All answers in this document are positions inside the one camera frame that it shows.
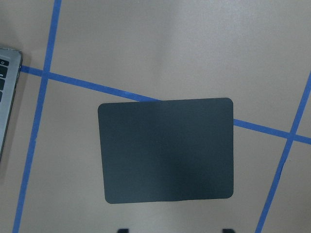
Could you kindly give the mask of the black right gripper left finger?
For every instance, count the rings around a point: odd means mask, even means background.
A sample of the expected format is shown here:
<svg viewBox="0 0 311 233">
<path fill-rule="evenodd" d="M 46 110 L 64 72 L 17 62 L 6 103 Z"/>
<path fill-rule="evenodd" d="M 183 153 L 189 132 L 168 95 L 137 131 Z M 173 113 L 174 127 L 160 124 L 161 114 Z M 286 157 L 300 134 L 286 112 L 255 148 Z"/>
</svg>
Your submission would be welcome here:
<svg viewBox="0 0 311 233">
<path fill-rule="evenodd" d="M 128 229 L 118 229 L 117 233 L 128 233 Z"/>
</svg>

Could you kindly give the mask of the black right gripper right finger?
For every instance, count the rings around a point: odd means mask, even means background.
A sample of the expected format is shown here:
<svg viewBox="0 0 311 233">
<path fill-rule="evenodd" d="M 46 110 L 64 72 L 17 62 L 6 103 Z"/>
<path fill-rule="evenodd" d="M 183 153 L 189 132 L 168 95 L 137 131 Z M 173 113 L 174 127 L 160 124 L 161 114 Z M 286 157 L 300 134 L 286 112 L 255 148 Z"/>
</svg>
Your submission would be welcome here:
<svg viewBox="0 0 311 233">
<path fill-rule="evenodd" d="M 222 233 L 235 233 L 235 231 L 231 228 L 222 229 Z"/>
</svg>

